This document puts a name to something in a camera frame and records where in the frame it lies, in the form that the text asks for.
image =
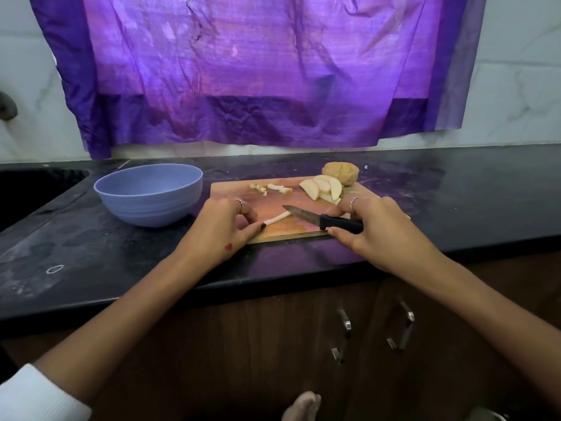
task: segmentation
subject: kitchen knife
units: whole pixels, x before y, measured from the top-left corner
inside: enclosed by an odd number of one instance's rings
[[[362,233],[364,229],[362,222],[357,222],[355,220],[331,217],[327,214],[316,214],[292,205],[283,205],[283,208],[293,216],[318,226],[321,230],[325,230],[326,227],[340,227],[341,229],[348,230],[350,233],[358,234]]]

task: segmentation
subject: sink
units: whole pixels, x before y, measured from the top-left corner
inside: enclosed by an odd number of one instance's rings
[[[88,175],[87,170],[64,168],[0,171],[0,195],[4,201],[0,232],[37,211]]]

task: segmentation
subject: black countertop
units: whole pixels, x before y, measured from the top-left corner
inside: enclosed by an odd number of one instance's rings
[[[213,182],[313,176],[330,161],[356,164],[360,183],[396,199],[440,250],[459,260],[561,246],[561,145],[56,163],[50,165],[91,174],[0,234],[0,335],[85,320],[148,273],[192,224],[192,215],[158,230],[122,223],[92,189],[102,175],[147,163],[196,165],[204,171],[196,214]],[[215,304],[380,275],[330,237],[270,242],[243,248],[183,303]]]

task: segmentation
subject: silver ring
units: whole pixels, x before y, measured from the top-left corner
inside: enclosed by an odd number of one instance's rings
[[[239,212],[239,214],[241,214],[242,211],[243,211],[243,201],[242,201],[241,199],[238,199],[238,198],[236,198],[236,201],[239,201],[239,202],[240,202],[241,207],[240,207],[240,212]]]
[[[353,210],[352,210],[353,202],[355,202],[357,199],[359,199],[359,197],[357,197],[357,196],[355,196],[353,199],[351,199],[351,212],[353,212]]]

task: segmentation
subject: blue bowl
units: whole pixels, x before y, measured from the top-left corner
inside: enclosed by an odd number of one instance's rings
[[[142,165],[100,178],[94,189],[124,222],[162,227],[185,217],[199,200],[202,171],[187,164]]]

